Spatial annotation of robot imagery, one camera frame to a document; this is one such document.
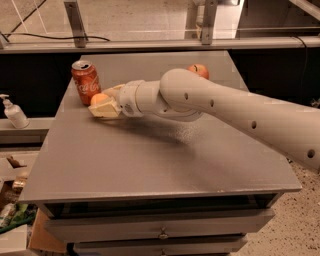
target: pump bottle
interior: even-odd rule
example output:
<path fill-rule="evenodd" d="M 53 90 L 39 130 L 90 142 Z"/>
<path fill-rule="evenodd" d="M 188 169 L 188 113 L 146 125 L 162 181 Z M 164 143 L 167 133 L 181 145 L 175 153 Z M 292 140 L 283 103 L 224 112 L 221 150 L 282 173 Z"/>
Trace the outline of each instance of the pump bottle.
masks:
<path fill-rule="evenodd" d="M 9 99 L 7 99 L 8 97 L 9 95 L 0 94 L 0 98 L 2 98 L 3 105 L 5 107 L 4 114 L 15 128 L 22 129 L 27 127 L 29 119 L 18 105 L 13 104 Z"/>

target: metal cabinet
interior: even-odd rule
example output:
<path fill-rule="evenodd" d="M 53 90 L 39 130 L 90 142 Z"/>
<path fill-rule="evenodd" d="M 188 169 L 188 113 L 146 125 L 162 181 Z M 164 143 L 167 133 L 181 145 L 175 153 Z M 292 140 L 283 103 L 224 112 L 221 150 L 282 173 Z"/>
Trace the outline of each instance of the metal cabinet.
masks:
<path fill-rule="evenodd" d="M 226 51 L 82 58 L 102 88 L 203 63 L 214 82 L 246 90 Z M 21 201 L 79 252 L 208 255 L 238 251 L 273 217 L 272 204 L 300 189 L 284 157 L 212 116 L 97 120 L 71 81 Z"/>

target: metal frame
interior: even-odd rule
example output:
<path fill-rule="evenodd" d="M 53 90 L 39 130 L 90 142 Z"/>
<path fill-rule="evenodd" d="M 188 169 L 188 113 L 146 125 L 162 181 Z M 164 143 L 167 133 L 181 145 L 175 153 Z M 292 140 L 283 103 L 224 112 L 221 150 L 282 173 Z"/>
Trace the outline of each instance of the metal frame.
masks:
<path fill-rule="evenodd" d="M 81 13 L 77 0 L 65 0 L 64 6 L 66 8 L 70 26 L 72 29 L 72 34 L 74 38 L 74 44 L 76 47 L 84 48 L 86 47 L 86 42 L 88 41 L 86 32 L 84 30 Z"/>
<path fill-rule="evenodd" d="M 320 37 L 301 36 L 307 47 L 320 47 Z M 74 47 L 73 43 L 25 43 L 8 44 L 1 54 L 21 53 L 128 53 L 160 51 L 209 51 L 231 49 L 284 49 L 304 48 L 304 44 L 295 37 L 215 39 L 210 45 L 198 40 L 170 41 L 121 41 L 88 42 L 85 48 Z"/>
<path fill-rule="evenodd" d="M 216 19 L 218 0 L 206 0 L 204 6 L 203 26 L 201 31 L 201 43 L 212 44 L 214 21 Z"/>

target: speckled floor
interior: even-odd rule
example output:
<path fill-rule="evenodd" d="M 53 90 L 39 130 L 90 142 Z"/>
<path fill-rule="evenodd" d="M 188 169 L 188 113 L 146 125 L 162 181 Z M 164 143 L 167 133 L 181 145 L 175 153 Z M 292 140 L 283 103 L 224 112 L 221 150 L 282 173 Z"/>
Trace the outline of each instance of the speckled floor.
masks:
<path fill-rule="evenodd" d="M 291 163 L 303 189 L 283 195 L 275 217 L 232 256 L 320 255 L 320 175 Z"/>

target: coca-cola can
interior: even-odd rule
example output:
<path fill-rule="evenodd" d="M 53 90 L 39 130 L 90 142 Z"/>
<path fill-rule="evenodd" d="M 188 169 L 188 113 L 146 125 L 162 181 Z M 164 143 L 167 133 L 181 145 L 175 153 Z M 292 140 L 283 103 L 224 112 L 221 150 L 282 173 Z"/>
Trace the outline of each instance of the coca-cola can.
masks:
<path fill-rule="evenodd" d="M 90 105 L 93 95 L 101 92 L 96 67 L 88 60 L 78 60 L 72 64 L 73 81 L 84 105 Z"/>

